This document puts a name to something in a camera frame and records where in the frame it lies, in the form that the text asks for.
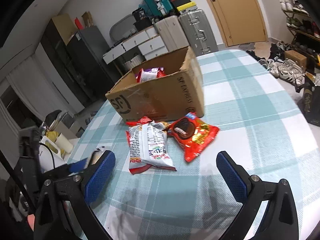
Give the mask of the left hand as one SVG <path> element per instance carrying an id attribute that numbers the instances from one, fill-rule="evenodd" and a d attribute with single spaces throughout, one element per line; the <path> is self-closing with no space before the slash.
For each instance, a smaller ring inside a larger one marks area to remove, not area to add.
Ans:
<path id="1" fill-rule="evenodd" d="M 34 216 L 34 214 L 27 215 L 27 222 L 28 222 L 31 230 L 34 231 L 34 224 L 35 224 L 35 216 Z"/>

